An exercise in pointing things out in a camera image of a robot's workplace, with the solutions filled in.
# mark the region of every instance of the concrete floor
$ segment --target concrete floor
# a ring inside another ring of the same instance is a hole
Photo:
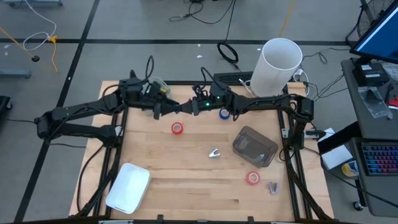
[[[57,105],[61,89],[78,48],[79,39],[97,0],[68,0],[64,7],[34,5],[37,12],[57,23],[56,34],[74,44],[58,44],[56,63],[59,73],[53,73],[30,58],[16,45],[0,42],[0,67],[25,68],[32,71],[31,79],[2,79],[0,94],[12,98],[14,108],[8,114],[12,119],[32,120]],[[198,17],[214,21],[226,10],[228,0],[205,1]],[[237,0],[229,39],[267,40],[279,35],[289,0]],[[65,106],[97,99],[103,80],[127,78],[130,69],[143,77],[148,56],[155,59],[154,75],[165,80],[202,79],[200,67],[210,72],[235,72],[217,52],[215,44],[207,40],[224,39],[228,16],[220,23],[207,25],[193,19],[169,22],[168,18],[187,12],[188,4],[180,0],[101,0],[88,33],[88,39],[125,40],[193,40],[192,44],[85,44],[82,48]],[[313,42],[301,45],[304,55],[320,50],[344,46],[319,45],[319,41],[343,41],[354,26],[359,13],[356,0],[300,0],[296,2],[284,37]],[[0,4],[0,26],[15,38],[27,36],[53,27],[22,5],[11,9]],[[261,45],[252,42],[233,45],[239,54],[241,70],[254,69]],[[34,53],[41,62],[51,66],[52,44],[44,44]],[[323,88],[341,74],[340,61],[350,58],[348,51],[328,50],[328,64],[318,57],[306,58],[303,67],[310,82]],[[341,80],[330,92],[345,88]],[[356,120],[348,92],[343,91],[317,101],[315,124],[320,129],[332,127],[336,131]],[[78,121],[90,124],[91,119]],[[62,137],[59,142],[84,146],[86,139]],[[32,169],[39,155],[42,141],[35,127],[28,123],[5,122],[0,134],[0,223],[13,222]],[[83,150],[51,146],[24,216],[24,221],[65,218],[75,191]],[[398,223],[398,219],[374,217],[365,209],[355,211],[351,202],[358,199],[355,189],[326,175],[335,217],[356,223]]]

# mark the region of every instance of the monitor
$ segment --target monitor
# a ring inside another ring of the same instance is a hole
[[[398,64],[398,0],[386,9],[350,51],[370,61],[372,58]]]

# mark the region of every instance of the white cylinder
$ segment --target white cylinder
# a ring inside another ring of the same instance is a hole
[[[276,38],[266,42],[251,77],[253,93],[259,97],[281,94],[302,57],[300,47],[291,40]]]

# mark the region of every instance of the wooden table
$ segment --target wooden table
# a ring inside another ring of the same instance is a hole
[[[101,93],[115,83],[103,82]],[[188,85],[171,86],[171,89],[171,98],[180,103],[194,95]],[[242,86],[232,86],[232,89],[248,96]],[[304,91],[301,83],[289,83],[289,93],[304,94]],[[183,124],[181,135],[171,132],[171,125],[176,121]],[[110,123],[111,117],[106,115],[95,116],[93,120],[93,126]],[[158,214],[163,214],[165,220],[243,221],[253,216],[255,221],[294,221],[285,163],[275,156],[269,167],[258,169],[232,151],[233,140],[246,125],[275,141],[279,150],[282,148],[276,110],[250,111],[235,122],[231,118],[220,119],[218,110],[201,112],[199,116],[168,114],[156,121],[152,112],[130,108],[120,166],[129,162],[148,169],[152,180],[138,211],[127,215],[113,210],[111,218],[155,220]],[[100,145],[99,140],[89,139],[82,165]],[[318,150],[314,140],[306,140],[305,146]],[[214,147],[220,150],[218,159],[208,157]],[[325,213],[333,217],[319,156],[306,150],[301,150],[301,155],[308,191]],[[98,186],[103,156],[104,150],[84,173],[81,206]],[[254,186],[245,181],[246,174],[253,170],[261,175],[261,182]],[[271,181],[280,185],[277,195],[269,192]],[[296,191],[300,216],[305,217],[301,194],[297,188]],[[102,200],[102,213],[107,193],[108,190]],[[76,212],[75,192],[70,214]]]

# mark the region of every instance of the blue tape roll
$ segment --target blue tape roll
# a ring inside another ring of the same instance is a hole
[[[221,109],[218,114],[219,114],[221,119],[228,119],[229,118],[229,112],[226,109]]]

